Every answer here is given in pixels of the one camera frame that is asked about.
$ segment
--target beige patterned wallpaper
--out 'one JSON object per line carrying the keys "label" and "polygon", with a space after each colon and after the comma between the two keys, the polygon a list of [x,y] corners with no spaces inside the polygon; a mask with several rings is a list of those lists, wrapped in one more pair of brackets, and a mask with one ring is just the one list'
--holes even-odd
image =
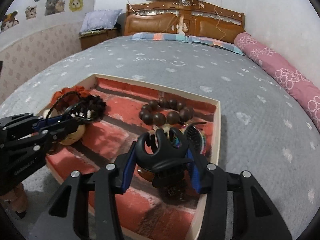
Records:
{"label": "beige patterned wallpaper", "polygon": [[52,64],[81,51],[82,22],[55,26],[17,41],[0,52],[0,104],[20,85]]}

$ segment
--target orange scrunchie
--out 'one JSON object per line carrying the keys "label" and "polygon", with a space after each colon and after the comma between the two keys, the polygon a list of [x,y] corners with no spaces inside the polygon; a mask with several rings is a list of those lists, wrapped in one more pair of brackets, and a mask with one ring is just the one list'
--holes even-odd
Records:
{"label": "orange scrunchie", "polygon": [[[51,102],[50,102],[50,108],[54,105],[54,103],[65,93],[71,92],[71,91],[77,91],[81,97],[87,97],[90,95],[89,91],[86,90],[84,87],[82,86],[74,86],[71,88],[63,88],[61,91],[57,91],[54,93],[54,95],[51,98]],[[67,108],[75,103],[77,103],[79,101],[79,98],[77,95],[75,94],[71,94],[66,96],[65,98],[63,98],[56,106],[55,109],[58,112],[61,112],[63,110],[63,108]]]}

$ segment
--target cat sticker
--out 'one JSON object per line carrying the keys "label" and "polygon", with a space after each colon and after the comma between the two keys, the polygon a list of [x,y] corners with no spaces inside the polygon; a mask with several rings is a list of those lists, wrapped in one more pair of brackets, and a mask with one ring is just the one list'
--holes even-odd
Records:
{"label": "cat sticker", "polygon": [[81,11],[83,7],[83,0],[70,0],[69,8],[70,11],[76,12]]}
{"label": "cat sticker", "polygon": [[64,12],[64,6],[65,6],[64,0],[47,0],[45,2],[44,15],[48,16],[51,14]]}
{"label": "cat sticker", "polygon": [[1,24],[1,31],[4,32],[7,29],[12,28],[15,25],[19,24],[19,21],[15,19],[15,16],[18,14],[17,11],[14,11],[13,13],[6,14],[2,18],[2,24]]}
{"label": "cat sticker", "polygon": [[26,18],[28,19],[32,19],[32,18],[36,18],[37,17],[37,5],[34,7],[28,6],[25,10],[26,13]]}

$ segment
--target cat wearing hat sticker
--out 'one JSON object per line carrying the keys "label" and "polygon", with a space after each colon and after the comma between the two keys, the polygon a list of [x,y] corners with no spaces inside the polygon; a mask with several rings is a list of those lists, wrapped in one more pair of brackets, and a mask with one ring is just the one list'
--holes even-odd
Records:
{"label": "cat wearing hat sticker", "polygon": [[11,27],[18,25],[19,21],[15,19],[15,16],[18,14],[17,11],[14,11],[13,13],[6,14],[2,18],[2,24],[1,24],[1,31],[4,32],[7,29],[10,29]]}

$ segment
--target cat with yellow flower sticker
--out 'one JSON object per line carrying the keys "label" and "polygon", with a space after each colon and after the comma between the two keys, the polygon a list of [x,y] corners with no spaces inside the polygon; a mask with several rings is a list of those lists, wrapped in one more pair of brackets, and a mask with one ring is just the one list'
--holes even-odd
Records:
{"label": "cat with yellow flower sticker", "polygon": [[70,0],[69,8],[72,12],[81,11],[83,7],[83,0]]}

